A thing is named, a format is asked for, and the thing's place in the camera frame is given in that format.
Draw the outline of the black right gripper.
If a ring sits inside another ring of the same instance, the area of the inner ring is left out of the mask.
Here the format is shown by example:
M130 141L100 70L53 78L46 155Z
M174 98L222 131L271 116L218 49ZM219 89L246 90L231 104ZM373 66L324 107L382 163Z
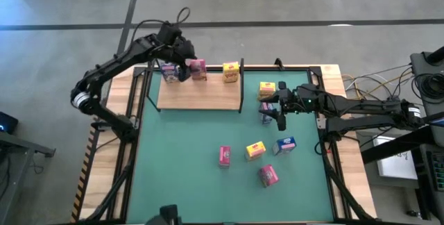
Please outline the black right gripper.
M305 102L297 95L296 90L290 90L284 81L278 82L278 93L274 93L271 96L262 97L261 102L265 103L279 103L280 112L282 114L287 113L310 113L312 111ZM263 116L265 121L271 121L277 119L280 115L278 110L259 110L259 113Z

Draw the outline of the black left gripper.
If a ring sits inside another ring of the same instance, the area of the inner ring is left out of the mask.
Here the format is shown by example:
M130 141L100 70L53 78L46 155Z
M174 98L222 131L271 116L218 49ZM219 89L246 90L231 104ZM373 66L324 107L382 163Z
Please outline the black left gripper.
M184 37L179 37L166 52L164 60L168 63L179 65L179 81L186 81L191 76L191 70L187 65L187 61L196 59L192 42Z

